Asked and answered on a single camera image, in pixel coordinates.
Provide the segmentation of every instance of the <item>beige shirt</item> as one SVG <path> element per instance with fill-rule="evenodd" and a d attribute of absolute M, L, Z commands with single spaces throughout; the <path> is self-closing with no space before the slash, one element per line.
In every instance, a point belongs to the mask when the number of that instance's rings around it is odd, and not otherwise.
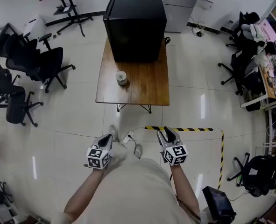
<path fill-rule="evenodd" d="M 99 184 L 83 224 L 195 224 L 178 206 L 169 177 L 151 159 L 124 162 Z M 70 224 L 58 214 L 51 224 Z"/>

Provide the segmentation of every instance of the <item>tripod stand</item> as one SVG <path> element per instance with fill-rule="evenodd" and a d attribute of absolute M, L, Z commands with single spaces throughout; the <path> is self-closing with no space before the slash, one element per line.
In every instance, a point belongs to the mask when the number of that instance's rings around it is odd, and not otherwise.
<path fill-rule="evenodd" d="M 64 0 L 61 0 L 61 1 L 62 1 L 62 4 L 63 4 L 63 7 L 66 7 L 65 1 Z M 90 17 L 87 17 L 87 18 L 84 18 L 84 19 L 80 19 L 80 15 L 77 13 L 76 6 L 73 4 L 72 0 L 69 0 L 69 2 L 70 2 L 70 6 L 72 7 L 72 10 L 73 10 L 73 12 L 75 14 L 76 19 L 74 19 L 71 16 L 71 14 L 70 14 L 71 11 L 70 11 L 68 13 L 68 16 L 69 16 L 69 18 L 70 18 L 71 21 L 66 26 L 64 26 L 60 30 L 58 30 L 57 34 L 60 35 L 63 30 L 65 30 L 66 28 L 70 27 L 72 24 L 77 23 L 80 26 L 81 33 L 82 33 L 83 37 L 85 37 L 85 34 L 83 33 L 82 23 L 85 22 L 85 21 L 87 21 L 88 19 L 93 20 L 93 18 L 90 16 Z"/>

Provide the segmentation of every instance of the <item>marker cube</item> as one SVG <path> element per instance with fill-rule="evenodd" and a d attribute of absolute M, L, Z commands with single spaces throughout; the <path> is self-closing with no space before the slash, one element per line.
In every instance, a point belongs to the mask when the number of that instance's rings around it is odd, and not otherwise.
<path fill-rule="evenodd" d="M 188 156 L 188 150 L 185 145 L 178 145 L 166 148 L 164 159 L 172 166 L 184 163 Z"/>
<path fill-rule="evenodd" d="M 104 169 L 110 161 L 109 151 L 93 147 L 88 148 L 86 157 L 90 168 Z"/>

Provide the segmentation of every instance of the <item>white cup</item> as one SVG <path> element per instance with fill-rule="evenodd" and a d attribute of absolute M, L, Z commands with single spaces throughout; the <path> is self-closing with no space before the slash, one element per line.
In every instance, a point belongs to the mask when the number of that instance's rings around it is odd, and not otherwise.
<path fill-rule="evenodd" d="M 125 85 L 127 83 L 127 74 L 124 71 L 118 71 L 116 80 L 119 85 Z"/>

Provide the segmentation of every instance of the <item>wooden table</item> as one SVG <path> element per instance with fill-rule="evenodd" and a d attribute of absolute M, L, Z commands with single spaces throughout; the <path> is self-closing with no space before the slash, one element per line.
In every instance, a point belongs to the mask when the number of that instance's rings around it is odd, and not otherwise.
<path fill-rule="evenodd" d="M 118 85 L 116 73 L 124 71 L 128 82 Z M 117 104 L 119 112 L 125 105 L 140 105 L 151 113 L 151 105 L 169 105 L 169 81 L 166 46 L 162 40 L 157 62 L 115 62 L 107 39 L 99 71 L 96 103 Z"/>

